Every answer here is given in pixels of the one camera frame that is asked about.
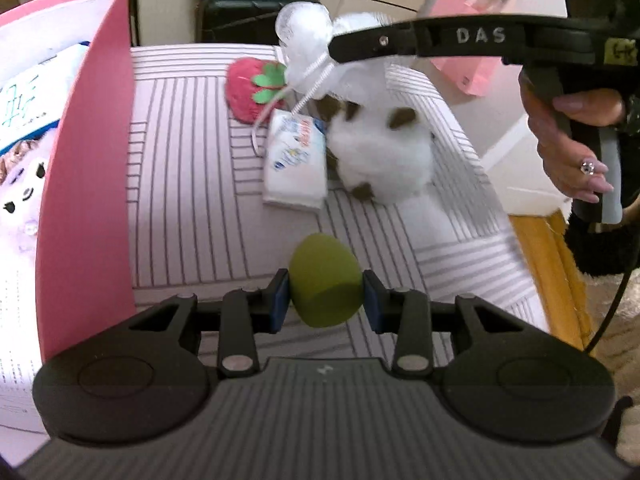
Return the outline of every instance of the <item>wooden floor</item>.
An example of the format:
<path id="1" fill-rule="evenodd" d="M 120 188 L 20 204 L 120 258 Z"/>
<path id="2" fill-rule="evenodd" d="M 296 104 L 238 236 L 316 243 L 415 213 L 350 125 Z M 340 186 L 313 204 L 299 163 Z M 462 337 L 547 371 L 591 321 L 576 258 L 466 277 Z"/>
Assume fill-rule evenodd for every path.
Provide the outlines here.
<path id="1" fill-rule="evenodd" d="M 566 228 L 562 214 L 513 216 L 511 223 L 538 286 L 551 332 L 584 348 L 591 325 L 584 311 L 584 286 L 562 238 Z"/>

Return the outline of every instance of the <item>wet wipes package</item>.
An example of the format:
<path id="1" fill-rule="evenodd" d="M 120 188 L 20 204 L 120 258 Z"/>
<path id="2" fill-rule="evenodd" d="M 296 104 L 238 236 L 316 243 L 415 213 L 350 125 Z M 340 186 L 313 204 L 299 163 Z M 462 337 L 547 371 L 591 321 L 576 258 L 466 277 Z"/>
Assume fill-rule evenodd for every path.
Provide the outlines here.
<path id="1" fill-rule="evenodd" d="M 0 155 L 56 126 L 88 50 L 75 44 L 12 77 L 0 89 Z"/>
<path id="2" fill-rule="evenodd" d="M 312 117 L 274 110 L 264 163 L 266 203 L 318 210 L 327 196 L 323 125 Z"/>

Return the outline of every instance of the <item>white wall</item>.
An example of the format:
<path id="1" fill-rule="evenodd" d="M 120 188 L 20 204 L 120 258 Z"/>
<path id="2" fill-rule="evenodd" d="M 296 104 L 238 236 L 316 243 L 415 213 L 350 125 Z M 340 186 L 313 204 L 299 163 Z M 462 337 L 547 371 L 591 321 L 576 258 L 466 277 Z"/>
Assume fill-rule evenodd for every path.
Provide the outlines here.
<path id="1" fill-rule="evenodd" d="M 427 16 L 435 0 L 426 0 Z M 515 13 L 566 16 L 564 0 L 519 0 Z M 546 177 L 520 101 L 519 66 L 499 66 L 486 97 L 463 94 L 428 60 L 416 66 L 437 86 L 475 147 L 502 206 L 509 214 L 546 216 L 566 198 Z"/>
<path id="2" fill-rule="evenodd" d="M 426 0 L 419 16 L 427 16 L 435 0 Z M 519 0 L 513 12 L 566 16 L 564 0 Z M 454 115 L 482 157 L 523 115 L 518 92 L 520 67 L 500 66 L 492 81 L 490 94 L 483 98 L 469 97 L 459 91 L 433 68 L 421 60 L 419 69 L 429 76 L 447 101 Z"/>

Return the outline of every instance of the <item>brown spots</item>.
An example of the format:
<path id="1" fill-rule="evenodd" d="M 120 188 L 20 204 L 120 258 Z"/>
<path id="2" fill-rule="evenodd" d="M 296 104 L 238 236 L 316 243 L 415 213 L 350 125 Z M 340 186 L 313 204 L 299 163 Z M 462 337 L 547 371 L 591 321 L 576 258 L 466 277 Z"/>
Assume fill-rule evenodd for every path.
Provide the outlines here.
<path id="1" fill-rule="evenodd" d="M 318 119 L 325 123 L 330 123 L 331 119 L 340 111 L 342 105 L 338 99 L 329 95 L 325 95 L 319 101 L 316 101 L 316 109 L 318 110 Z"/>
<path id="2" fill-rule="evenodd" d="M 329 148 L 326 149 L 326 168 L 330 171 L 337 171 L 338 169 L 338 158 Z"/>
<path id="3" fill-rule="evenodd" d="M 386 125 L 390 130 L 398 130 L 417 120 L 418 116 L 413 108 L 395 108 L 389 115 Z"/>
<path id="4" fill-rule="evenodd" d="M 347 101 L 345 103 L 344 118 L 347 120 L 347 122 L 353 121 L 353 118 L 357 115 L 358 111 L 360 111 L 359 104 Z"/>
<path id="5" fill-rule="evenodd" d="M 360 184 L 358 187 L 355 187 L 351 190 L 351 194 L 356 200 L 371 200 L 373 198 L 373 190 L 371 189 L 371 184 L 366 182 L 364 184 Z"/>

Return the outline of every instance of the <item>green egg-shaped sponge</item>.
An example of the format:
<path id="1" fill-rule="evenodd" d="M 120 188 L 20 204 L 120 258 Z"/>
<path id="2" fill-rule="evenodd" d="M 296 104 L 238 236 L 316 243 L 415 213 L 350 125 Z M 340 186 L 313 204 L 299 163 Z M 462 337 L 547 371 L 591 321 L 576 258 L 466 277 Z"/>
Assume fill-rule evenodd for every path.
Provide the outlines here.
<path id="1" fill-rule="evenodd" d="M 362 305 L 362 271 L 336 238 L 316 233 L 296 248 L 289 263 L 289 289 L 298 315 L 313 328 L 344 323 Z"/>

